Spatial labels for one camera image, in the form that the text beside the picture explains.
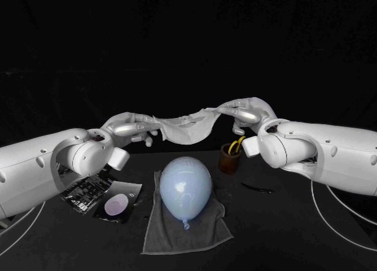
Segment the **cable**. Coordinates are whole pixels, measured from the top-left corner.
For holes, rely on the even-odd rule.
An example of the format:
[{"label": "cable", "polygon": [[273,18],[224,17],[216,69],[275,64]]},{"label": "cable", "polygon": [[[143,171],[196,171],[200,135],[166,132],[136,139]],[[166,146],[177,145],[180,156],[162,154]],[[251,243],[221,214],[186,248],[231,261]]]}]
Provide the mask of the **cable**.
[{"label": "cable", "polygon": [[336,197],[337,201],[342,203],[342,205],[347,208],[347,210],[356,215],[359,216],[362,219],[365,219],[368,222],[370,222],[372,224],[375,224],[377,226],[377,222],[372,221],[370,219],[368,219],[366,217],[363,217],[339,199],[339,197],[336,196],[336,193],[333,192],[330,186],[327,185],[329,190],[332,191],[333,196]]},{"label": "cable", "polygon": [[319,212],[319,214],[320,214],[320,216],[322,216],[322,218],[323,218],[323,220],[324,220],[327,226],[329,226],[330,229],[336,232],[336,234],[337,234],[346,241],[349,241],[352,244],[355,244],[356,246],[359,246],[359,247],[362,247],[362,248],[365,248],[365,249],[368,249],[368,250],[372,250],[372,251],[376,251],[376,252],[377,252],[377,249],[376,249],[376,248],[366,247],[366,246],[363,246],[362,244],[358,244],[356,242],[353,242],[350,239],[347,239],[347,238],[337,232],[337,230],[332,227],[332,225],[330,225],[330,223],[327,222],[327,220],[326,220],[326,218],[324,218],[324,216],[323,216],[323,214],[322,214],[322,211],[320,211],[320,209],[319,209],[314,192],[313,192],[313,202],[316,203],[317,212]]},{"label": "cable", "polygon": [[17,241],[12,244],[12,246],[0,253],[0,256],[12,249],[12,247],[13,247],[13,246],[16,245],[16,243],[20,241],[20,239],[23,238],[23,236],[28,234],[28,231],[30,230],[32,226],[35,225],[36,219],[38,219],[39,216],[41,216],[41,212],[39,212],[39,214],[36,215],[35,221],[33,221],[30,227],[28,228],[26,232],[22,234],[22,236],[19,237]]}]

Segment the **light blue balloon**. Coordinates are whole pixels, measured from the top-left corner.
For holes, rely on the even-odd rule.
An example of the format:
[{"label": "light blue balloon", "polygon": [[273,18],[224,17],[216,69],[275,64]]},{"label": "light blue balloon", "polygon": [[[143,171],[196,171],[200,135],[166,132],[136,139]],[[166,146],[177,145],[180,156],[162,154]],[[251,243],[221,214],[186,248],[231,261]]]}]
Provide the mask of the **light blue balloon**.
[{"label": "light blue balloon", "polygon": [[185,229],[203,210],[212,193],[209,170],[199,159],[185,156],[175,159],[162,174],[160,194],[173,216],[183,221]]}]

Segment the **dark backdrop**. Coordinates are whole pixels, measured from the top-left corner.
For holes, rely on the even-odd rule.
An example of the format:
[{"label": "dark backdrop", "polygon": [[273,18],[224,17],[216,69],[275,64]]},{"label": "dark backdrop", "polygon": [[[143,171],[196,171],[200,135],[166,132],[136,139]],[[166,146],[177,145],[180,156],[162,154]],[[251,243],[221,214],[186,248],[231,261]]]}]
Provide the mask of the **dark backdrop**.
[{"label": "dark backdrop", "polygon": [[[0,147],[245,97],[285,119],[377,131],[377,1],[0,2]],[[232,124],[195,145],[157,136],[127,150],[216,150]]]}]

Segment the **black package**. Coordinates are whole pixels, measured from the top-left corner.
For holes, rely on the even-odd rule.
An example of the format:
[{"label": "black package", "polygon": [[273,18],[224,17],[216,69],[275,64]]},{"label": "black package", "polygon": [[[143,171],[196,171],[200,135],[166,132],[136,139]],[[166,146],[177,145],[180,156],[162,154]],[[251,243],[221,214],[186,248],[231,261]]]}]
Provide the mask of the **black package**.
[{"label": "black package", "polygon": [[143,185],[136,183],[115,181],[100,201],[94,217],[105,221],[126,223],[130,218],[141,186]]},{"label": "black package", "polygon": [[104,169],[98,174],[82,179],[61,193],[62,200],[69,203],[82,215],[88,213],[100,202],[114,180],[113,176],[107,173],[107,169]]}]

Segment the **white cloth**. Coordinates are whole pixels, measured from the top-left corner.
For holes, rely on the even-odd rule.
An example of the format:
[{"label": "white cloth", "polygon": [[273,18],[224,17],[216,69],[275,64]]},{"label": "white cloth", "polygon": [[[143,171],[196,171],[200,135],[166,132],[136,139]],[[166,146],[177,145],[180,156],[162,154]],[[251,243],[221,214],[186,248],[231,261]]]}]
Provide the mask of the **white cloth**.
[{"label": "white cloth", "polygon": [[182,145],[200,142],[209,136],[219,116],[221,113],[216,108],[206,108],[198,113],[176,119],[154,117],[154,121],[162,124],[163,140]]}]

